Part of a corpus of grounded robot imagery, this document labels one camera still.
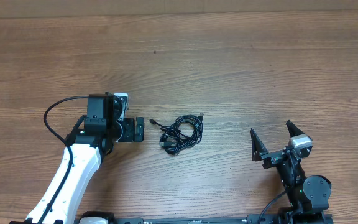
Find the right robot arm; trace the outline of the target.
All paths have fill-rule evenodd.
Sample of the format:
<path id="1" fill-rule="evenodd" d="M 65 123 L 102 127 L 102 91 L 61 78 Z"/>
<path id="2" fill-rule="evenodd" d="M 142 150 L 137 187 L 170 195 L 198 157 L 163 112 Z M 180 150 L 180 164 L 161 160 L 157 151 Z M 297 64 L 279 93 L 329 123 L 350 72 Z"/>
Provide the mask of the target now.
<path id="1" fill-rule="evenodd" d="M 262 161 L 263 168 L 276 168 L 284 191 L 272 199 L 260 214 L 247 216 L 247 223 L 332 223 L 326 215 L 331 195 L 331 182 L 322 175 L 307 177 L 301 160 L 310 155 L 313 140 L 290 120 L 286 122 L 290 135 L 288 145 L 269 152 L 254 129 L 250 130 L 252 160 Z"/>

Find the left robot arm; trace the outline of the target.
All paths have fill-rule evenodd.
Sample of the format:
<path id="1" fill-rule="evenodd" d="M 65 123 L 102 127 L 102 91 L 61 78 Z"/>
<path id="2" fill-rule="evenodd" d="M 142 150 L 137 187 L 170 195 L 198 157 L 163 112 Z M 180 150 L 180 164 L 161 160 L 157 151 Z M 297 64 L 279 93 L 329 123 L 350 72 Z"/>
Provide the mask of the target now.
<path id="1" fill-rule="evenodd" d="M 104 158 L 117 142 L 142 142 L 144 118 L 126 118 L 126 93 L 92 94 L 86 114 L 70 133 L 52 134 L 64 144 L 63 158 L 49 187 L 24 223 L 74 223 L 84 192 Z"/>

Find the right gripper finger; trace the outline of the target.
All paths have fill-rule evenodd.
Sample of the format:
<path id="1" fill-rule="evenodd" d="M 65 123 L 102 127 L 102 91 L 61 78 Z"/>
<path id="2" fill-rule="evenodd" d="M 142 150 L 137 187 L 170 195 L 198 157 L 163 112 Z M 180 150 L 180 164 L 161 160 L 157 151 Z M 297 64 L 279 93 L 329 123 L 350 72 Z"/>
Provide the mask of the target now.
<path id="1" fill-rule="evenodd" d="M 262 160 L 262 156 L 268 154 L 269 151 L 266 149 L 254 129 L 250 130 L 250 136 L 252 141 L 252 160 L 260 161 Z"/>
<path id="2" fill-rule="evenodd" d="M 286 126 L 291 138 L 304 134 L 304 132 L 300 130 L 291 120 L 287 120 Z"/>

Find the black USB-A to C cable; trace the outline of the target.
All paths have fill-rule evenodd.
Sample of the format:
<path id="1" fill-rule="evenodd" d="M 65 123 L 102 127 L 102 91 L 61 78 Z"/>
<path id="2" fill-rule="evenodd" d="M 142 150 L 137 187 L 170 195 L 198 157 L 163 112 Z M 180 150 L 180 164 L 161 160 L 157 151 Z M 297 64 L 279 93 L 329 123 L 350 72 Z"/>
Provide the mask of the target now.
<path id="1" fill-rule="evenodd" d="M 179 116 L 171 125 L 157 124 L 162 131 L 160 147 L 169 155 L 176 156 L 182 150 L 199 144 L 203 138 L 204 114 Z"/>

